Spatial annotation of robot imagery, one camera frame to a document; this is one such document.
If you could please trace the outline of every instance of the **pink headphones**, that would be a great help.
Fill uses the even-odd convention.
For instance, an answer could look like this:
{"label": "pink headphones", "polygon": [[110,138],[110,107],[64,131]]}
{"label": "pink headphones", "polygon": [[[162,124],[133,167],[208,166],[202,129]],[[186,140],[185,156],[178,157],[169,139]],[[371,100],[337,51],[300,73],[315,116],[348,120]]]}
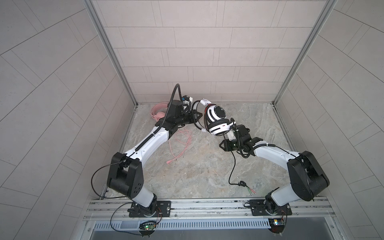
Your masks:
{"label": "pink headphones", "polygon": [[167,107],[168,107],[168,102],[158,103],[151,108],[151,111],[149,113],[151,114],[152,118],[155,119],[157,122],[160,118],[163,118],[166,115],[163,112],[159,112],[159,110],[162,108],[167,109]]}

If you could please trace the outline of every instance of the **gray stone surface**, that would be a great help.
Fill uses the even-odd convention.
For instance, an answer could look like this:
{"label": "gray stone surface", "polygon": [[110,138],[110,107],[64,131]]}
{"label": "gray stone surface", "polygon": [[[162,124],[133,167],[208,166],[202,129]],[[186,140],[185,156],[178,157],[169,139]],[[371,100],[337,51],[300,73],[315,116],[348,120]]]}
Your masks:
{"label": "gray stone surface", "polygon": [[[155,121],[149,111],[152,104],[139,105],[124,148],[127,151],[141,141],[153,128]],[[269,143],[289,149],[288,143],[268,103],[222,103],[227,117],[237,124],[250,128],[251,137],[260,137]],[[233,167],[233,156],[219,148],[223,137],[201,132],[193,124],[186,129],[193,132],[192,143],[184,155],[167,164],[173,158],[169,140],[162,144],[144,166],[144,185],[158,198],[218,198],[250,197],[245,187],[229,185],[228,178]],[[185,141],[183,134],[177,137]],[[177,155],[184,146],[171,137],[172,150]],[[236,167],[231,183],[240,180],[253,188],[258,196],[265,196],[277,187],[289,183],[289,175],[282,167],[259,157],[242,158],[235,153]],[[108,189],[106,196],[120,194]]]}

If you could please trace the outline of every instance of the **black ear cushion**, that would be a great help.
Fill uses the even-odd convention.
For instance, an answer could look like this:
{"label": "black ear cushion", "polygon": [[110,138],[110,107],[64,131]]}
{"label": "black ear cushion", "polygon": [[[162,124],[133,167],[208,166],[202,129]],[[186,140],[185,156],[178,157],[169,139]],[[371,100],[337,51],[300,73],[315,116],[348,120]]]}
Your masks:
{"label": "black ear cushion", "polygon": [[217,121],[214,121],[213,123],[208,125],[208,130],[213,128],[213,127],[216,127],[220,124],[223,124],[223,123],[229,123],[229,120],[227,118],[223,118],[223,119],[219,119]]}

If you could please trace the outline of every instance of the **black mounting plate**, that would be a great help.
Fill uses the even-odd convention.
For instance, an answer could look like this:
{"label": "black mounting plate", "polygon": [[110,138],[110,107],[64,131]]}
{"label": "black mounting plate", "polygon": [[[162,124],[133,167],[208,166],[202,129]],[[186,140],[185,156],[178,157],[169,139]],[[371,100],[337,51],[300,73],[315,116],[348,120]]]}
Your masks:
{"label": "black mounting plate", "polygon": [[[257,199],[251,199],[249,200],[249,203],[251,205],[255,204],[255,208],[251,208],[251,211],[252,211],[252,216],[273,216],[273,215],[270,215],[266,210],[265,210],[265,207],[264,207],[264,200],[257,200]],[[291,211],[291,207],[289,206],[289,204],[285,204],[284,206],[281,206],[277,209],[277,212],[278,214],[277,215],[281,215],[281,210],[283,210],[284,212],[287,213],[287,215],[292,215],[292,211]]]}
{"label": "black mounting plate", "polygon": [[[157,201],[157,207],[160,208],[162,217],[170,216],[170,201]],[[129,217],[147,217],[140,212],[139,206],[136,203],[132,203],[131,209],[129,209]]]}

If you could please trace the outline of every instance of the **gray wall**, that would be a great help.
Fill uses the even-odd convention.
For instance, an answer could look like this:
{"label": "gray wall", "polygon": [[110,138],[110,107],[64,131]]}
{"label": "gray wall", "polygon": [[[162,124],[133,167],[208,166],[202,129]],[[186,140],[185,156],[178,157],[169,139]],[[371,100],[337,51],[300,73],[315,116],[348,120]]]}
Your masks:
{"label": "gray wall", "polygon": [[69,239],[134,105],[81,0],[3,0],[0,23],[0,238]]}
{"label": "gray wall", "polygon": [[138,102],[271,102],[325,1],[93,0]]}
{"label": "gray wall", "polygon": [[277,104],[350,239],[384,239],[384,1],[339,0]]}

